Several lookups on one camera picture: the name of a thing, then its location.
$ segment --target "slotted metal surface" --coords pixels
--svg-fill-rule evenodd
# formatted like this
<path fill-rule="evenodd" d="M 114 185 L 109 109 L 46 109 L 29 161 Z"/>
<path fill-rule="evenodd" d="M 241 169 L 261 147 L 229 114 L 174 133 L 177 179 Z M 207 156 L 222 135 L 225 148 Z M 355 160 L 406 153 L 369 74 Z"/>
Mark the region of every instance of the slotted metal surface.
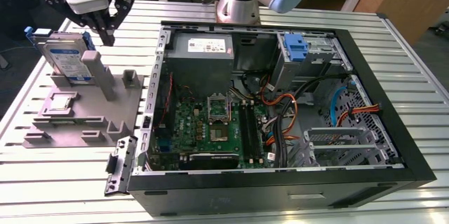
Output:
<path fill-rule="evenodd" d="M 102 63 L 113 74 L 134 69 L 147 75 L 159 21 L 213 22 L 214 7 L 190 3 L 137 1 L 114 47 L 102 47 L 91 33 Z M 261 9 L 263 25 L 342 28 L 354 41 L 433 168 L 437 181 L 395 192 L 358 209 L 241 213 L 153 219 L 130 196 L 102 196 L 105 161 L 113 148 L 24 149 L 22 136 L 44 103 L 50 68 L 38 62 L 24 89 L 0 122 L 0 222 L 73 223 L 154 221 L 178 223 L 378 223 L 385 218 L 410 223 L 445 223 L 449 213 L 449 106 L 441 86 L 398 35 L 374 14 L 295 10 L 279 15 Z M 65 22 L 61 30 L 79 28 Z M 135 125 L 141 124 L 137 115 Z"/>

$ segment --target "motherboard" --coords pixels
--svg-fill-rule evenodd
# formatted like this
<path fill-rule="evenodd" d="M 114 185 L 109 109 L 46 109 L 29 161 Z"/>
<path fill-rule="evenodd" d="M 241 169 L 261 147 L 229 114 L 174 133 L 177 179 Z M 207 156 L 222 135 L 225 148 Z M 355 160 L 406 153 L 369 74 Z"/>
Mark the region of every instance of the motherboard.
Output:
<path fill-rule="evenodd" d="M 267 167 L 257 129 L 263 120 L 263 105 L 233 103 L 221 97 L 210 97 L 207 102 L 178 102 L 173 136 L 157 138 L 159 152 L 151 154 L 151 169 Z"/>

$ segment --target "green circuit board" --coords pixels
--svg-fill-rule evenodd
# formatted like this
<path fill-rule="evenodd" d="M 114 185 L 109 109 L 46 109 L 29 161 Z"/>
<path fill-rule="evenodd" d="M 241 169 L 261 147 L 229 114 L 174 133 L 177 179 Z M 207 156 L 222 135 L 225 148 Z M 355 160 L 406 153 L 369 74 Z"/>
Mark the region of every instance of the green circuit board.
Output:
<path fill-rule="evenodd" d="M 226 107 L 219 103 L 210 103 L 213 114 L 225 114 Z M 263 117 L 266 108 L 262 105 L 254 106 L 254 115 Z M 219 153 L 230 152 L 238 154 L 238 168 L 265 168 L 266 162 L 258 160 L 250 164 L 243 161 L 243 150 L 239 132 L 238 104 L 231 103 L 230 120 L 227 124 L 211 124 L 207 122 L 206 102 L 182 102 L 177 104 L 174 119 L 174 134 L 171 139 L 159 139 L 170 153 Z M 259 149 L 262 150 L 261 136 L 258 136 Z M 177 169 L 169 165 L 167 170 Z"/>

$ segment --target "white sticker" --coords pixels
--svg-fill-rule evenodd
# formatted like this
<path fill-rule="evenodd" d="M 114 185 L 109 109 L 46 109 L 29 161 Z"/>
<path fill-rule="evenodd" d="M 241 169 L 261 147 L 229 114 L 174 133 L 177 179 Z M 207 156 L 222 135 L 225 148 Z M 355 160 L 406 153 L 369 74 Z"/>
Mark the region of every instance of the white sticker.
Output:
<path fill-rule="evenodd" d="M 187 52 L 210 52 L 226 53 L 226 45 L 223 39 L 189 39 Z"/>
<path fill-rule="evenodd" d="M 81 62 L 81 54 L 75 49 L 50 49 L 50 56 L 65 77 L 71 81 L 89 81 L 91 74 Z"/>
<path fill-rule="evenodd" d="M 271 153 L 271 152 L 267 152 L 266 159 L 274 161 L 275 160 L 275 154 Z"/>
<path fill-rule="evenodd" d="M 269 83 L 266 83 L 266 88 L 270 90 L 270 91 L 274 91 L 274 86 Z"/>

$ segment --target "floor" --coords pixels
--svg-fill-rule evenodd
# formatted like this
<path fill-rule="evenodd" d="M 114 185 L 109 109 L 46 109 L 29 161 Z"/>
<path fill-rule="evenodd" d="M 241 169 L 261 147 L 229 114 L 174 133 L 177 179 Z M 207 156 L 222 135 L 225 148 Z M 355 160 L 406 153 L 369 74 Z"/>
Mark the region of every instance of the floor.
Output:
<path fill-rule="evenodd" d="M 170 1 L 199 2 L 199 0 Z M 63 20 L 63 17 L 45 4 L 40 4 L 30 10 L 30 16 L 37 27 L 51 29 L 58 29 Z M 0 119 L 40 58 L 40 53 L 29 46 L 30 43 L 26 39 L 12 40 L 0 32 L 0 54 L 10 64 L 6 70 L 0 71 Z M 435 36 L 433 31 L 427 30 L 413 48 L 441 84 L 449 90 L 449 39 Z"/>

